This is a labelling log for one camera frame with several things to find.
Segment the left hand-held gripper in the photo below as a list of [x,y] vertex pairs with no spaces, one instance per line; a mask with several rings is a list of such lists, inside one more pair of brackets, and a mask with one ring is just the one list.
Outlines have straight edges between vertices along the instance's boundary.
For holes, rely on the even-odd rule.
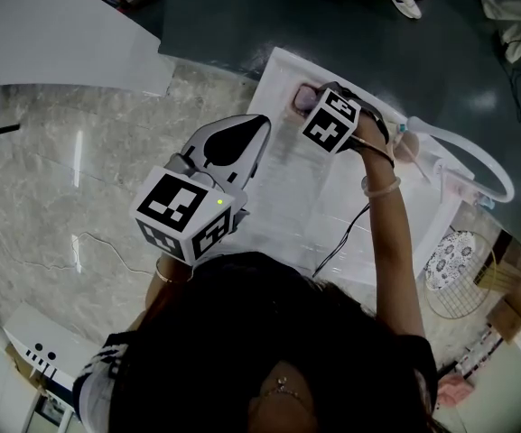
[[188,265],[217,250],[246,215],[244,187],[270,134],[265,115],[232,115],[202,126],[153,167],[130,207],[145,240]]

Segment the person's right hand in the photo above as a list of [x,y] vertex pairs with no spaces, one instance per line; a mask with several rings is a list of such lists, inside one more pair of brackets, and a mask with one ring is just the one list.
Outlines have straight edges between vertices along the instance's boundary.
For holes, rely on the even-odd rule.
[[394,163],[386,148],[384,135],[377,126],[377,122],[368,113],[361,112],[358,116],[358,125],[353,136],[360,143],[359,153],[366,164],[382,162],[393,167]]

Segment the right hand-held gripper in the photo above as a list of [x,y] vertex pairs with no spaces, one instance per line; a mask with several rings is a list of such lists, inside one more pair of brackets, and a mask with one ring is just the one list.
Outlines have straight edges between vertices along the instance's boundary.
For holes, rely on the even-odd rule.
[[374,107],[338,82],[317,88],[300,85],[300,114],[305,118],[302,136],[328,153],[358,151],[353,136],[361,112],[374,117]]

